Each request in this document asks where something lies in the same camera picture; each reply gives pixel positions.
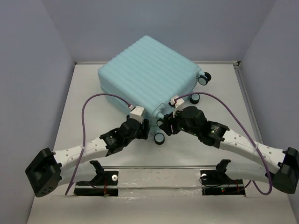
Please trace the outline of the light blue hard-shell suitcase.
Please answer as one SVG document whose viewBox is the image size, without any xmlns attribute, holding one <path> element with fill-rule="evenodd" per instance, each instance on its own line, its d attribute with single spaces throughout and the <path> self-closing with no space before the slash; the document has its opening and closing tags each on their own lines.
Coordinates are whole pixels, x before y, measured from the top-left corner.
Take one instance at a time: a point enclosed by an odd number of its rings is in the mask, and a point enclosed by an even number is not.
<svg viewBox="0 0 299 224">
<path fill-rule="evenodd" d="M 197 84 L 207 85 L 211 75 L 196 63 L 145 35 L 123 50 L 98 70 L 100 87 L 108 93 L 108 101 L 123 113 L 128 113 L 124 100 L 145 109 L 150 134 L 162 145 L 165 136 L 157 120 L 173 111 L 169 101 L 184 95 L 184 101 L 199 102 L 191 95 Z"/>
</svg>

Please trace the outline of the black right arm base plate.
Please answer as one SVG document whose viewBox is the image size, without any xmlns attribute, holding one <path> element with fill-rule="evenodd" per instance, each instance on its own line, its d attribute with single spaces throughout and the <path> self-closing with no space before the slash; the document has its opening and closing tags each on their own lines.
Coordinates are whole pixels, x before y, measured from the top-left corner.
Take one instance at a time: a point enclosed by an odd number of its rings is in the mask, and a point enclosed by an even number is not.
<svg viewBox="0 0 299 224">
<path fill-rule="evenodd" d="M 226 175 L 217 174 L 216 170 L 202 170 L 199 182 L 203 196 L 246 196 L 243 180 L 230 179 Z"/>
</svg>

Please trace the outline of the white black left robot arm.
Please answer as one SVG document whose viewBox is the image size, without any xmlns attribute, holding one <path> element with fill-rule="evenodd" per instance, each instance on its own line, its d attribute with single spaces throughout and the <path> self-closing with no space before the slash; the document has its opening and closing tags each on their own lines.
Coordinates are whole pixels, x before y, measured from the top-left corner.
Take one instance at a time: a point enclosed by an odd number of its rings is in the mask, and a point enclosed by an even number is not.
<svg viewBox="0 0 299 224">
<path fill-rule="evenodd" d="M 42 149 L 25 169 L 25 174 L 36 197 L 43 197 L 65 182 L 72 174 L 67 171 L 93 159 L 107 157 L 121 152 L 133 140 L 146 140 L 150 131 L 149 120 L 142 122 L 127 118 L 115 128 L 85 144 L 73 148 L 51 151 Z"/>
</svg>

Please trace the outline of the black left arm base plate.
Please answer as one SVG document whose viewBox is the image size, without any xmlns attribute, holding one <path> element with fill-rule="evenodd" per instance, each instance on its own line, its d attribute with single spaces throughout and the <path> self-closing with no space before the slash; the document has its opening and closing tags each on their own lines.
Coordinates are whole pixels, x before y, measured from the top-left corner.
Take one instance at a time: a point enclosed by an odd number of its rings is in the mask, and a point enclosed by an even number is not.
<svg viewBox="0 0 299 224">
<path fill-rule="evenodd" d="M 104 169 L 98 161 L 90 161 L 95 169 L 95 176 L 90 181 L 75 184 L 76 196 L 118 196 L 118 169 Z"/>
</svg>

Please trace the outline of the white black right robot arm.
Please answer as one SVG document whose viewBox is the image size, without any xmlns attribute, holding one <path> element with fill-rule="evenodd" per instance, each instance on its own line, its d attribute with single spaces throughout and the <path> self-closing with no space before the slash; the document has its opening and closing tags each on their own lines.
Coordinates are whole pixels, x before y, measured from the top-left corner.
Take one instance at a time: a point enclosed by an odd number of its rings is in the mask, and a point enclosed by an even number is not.
<svg viewBox="0 0 299 224">
<path fill-rule="evenodd" d="M 278 149 L 250 141 L 221 123 L 207 120 L 195 106 L 166 114 L 157 120 L 157 125 L 168 136 L 183 131 L 207 146 L 230 151 L 253 161 L 253 164 L 237 167 L 231 159 L 223 159 L 216 166 L 215 178 L 218 182 L 226 183 L 230 179 L 271 180 L 272 186 L 281 192 L 296 192 L 299 152 L 295 148 Z"/>
</svg>

